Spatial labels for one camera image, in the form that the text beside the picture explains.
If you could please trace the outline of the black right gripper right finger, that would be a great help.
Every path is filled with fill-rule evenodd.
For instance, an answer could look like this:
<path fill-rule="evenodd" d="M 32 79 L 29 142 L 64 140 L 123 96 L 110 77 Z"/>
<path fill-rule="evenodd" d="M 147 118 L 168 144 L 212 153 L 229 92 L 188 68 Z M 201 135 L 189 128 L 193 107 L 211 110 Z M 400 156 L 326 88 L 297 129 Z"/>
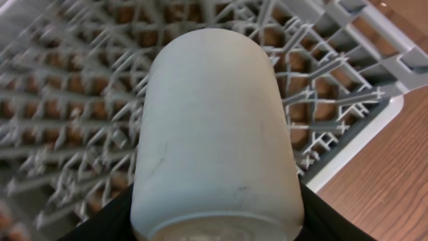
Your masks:
<path fill-rule="evenodd" d="M 304 224 L 295 241 L 375 241 L 303 183 Z"/>

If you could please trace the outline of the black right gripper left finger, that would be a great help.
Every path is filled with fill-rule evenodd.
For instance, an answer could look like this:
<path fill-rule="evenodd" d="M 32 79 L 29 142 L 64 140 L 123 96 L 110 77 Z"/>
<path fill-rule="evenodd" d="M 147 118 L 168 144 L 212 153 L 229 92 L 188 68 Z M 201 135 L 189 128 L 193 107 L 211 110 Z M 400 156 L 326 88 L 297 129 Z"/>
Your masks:
<path fill-rule="evenodd" d="M 133 184 L 58 241 L 137 241 L 130 222 L 132 189 Z"/>

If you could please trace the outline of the white cup green inside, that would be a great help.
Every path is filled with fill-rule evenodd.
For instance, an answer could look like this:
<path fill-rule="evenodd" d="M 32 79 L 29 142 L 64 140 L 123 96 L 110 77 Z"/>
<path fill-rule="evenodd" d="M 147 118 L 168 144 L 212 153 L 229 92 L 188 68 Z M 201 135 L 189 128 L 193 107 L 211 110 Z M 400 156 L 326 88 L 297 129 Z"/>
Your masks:
<path fill-rule="evenodd" d="M 148 76 L 132 231 L 139 240 L 293 240 L 304 207 L 277 80 L 244 35 L 174 39 Z"/>

